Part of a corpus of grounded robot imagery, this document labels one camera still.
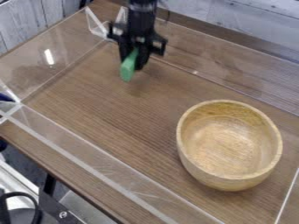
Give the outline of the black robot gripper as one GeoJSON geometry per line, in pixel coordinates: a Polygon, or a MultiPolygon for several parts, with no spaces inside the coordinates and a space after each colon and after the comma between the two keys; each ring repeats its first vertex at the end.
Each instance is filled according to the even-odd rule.
{"type": "Polygon", "coordinates": [[[134,48],[138,48],[136,71],[143,69],[152,53],[160,56],[164,55],[168,39],[155,30],[151,30],[148,33],[135,34],[128,30],[126,23],[110,22],[107,37],[118,43],[122,61],[126,60],[134,48]]]}

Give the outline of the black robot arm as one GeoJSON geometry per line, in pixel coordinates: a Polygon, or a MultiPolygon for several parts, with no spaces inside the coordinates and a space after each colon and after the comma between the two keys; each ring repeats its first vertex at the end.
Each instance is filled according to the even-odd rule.
{"type": "Polygon", "coordinates": [[[142,70],[150,56],[164,55],[168,39],[155,30],[159,0],[127,0],[127,19],[108,24],[107,37],[116,41],[120,60],[136,51],[134,68],[142,70]]]}

